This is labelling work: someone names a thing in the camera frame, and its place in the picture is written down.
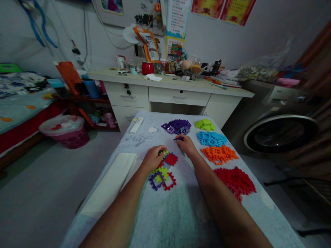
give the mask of poster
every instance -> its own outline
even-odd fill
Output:
[[[192,13],[219,19],[224,0],[193,0]]]
[[[122,0],[100,0],[103,11],[124,15]]]
[[[166,37],[166,49],[167,49],[167,54],[165,55],[165,57],[167,57],[167,55],[169,53],[171,54],[174,54],[176,51],[172,51],[171,50],[171,46],[172,44],[178,44],[178,45],[181,45],[182,47],[184,47],[184,44],[185,44],[185,40],[184,39],[179,39],[179,38],[174,38],[174,37],[170,37],[170,36],[167,36]]]
[[[169,0],[165,57],[171,53],[172,44],[184,47],[190,7],[191,0]]]
[[[245,26],[256,0],[227,0],[221,20]]]
[[[169,0],[167,36],[185,39],[191,0]]]

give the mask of hand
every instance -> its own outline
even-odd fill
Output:
[[[184,134],[180,134],[176,136],[178,146],[186,153],[188,157],[198,153],[195,148],[191,138]]]
[[[166,155],[165,152],[162,152],[159,155],[159,151],[166,151],[167,147],[163,145],[154,146],[148,150],[145,155],[144,160],[141,163],[141,168],[145,169],[150,173],[151,171],[155,170],[156,167],[161,163],[162,159]]]

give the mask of folded white cloth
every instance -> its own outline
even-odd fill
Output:
[[[157,81],[157,82],[162,80],[161,77],[157,77],[153,73],[147,74],[146,76],[144,76],[144,79],[150,79],[150,80]]]
[[[87,200],[81,214],[100,218],[121,191],[136,161],[137,154],[135,153],[119,153]]]

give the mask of forearm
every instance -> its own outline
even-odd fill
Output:
[[[127,247],[148,172],[139,168],[80,247]]]
[[[229,247],[272,247],[252,217],[198,153],[188,155],[207,205]]]

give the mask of red mug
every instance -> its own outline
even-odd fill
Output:
[[[141,72],[143,75],[154,73],[153,63],[144,61],[141,66]]]

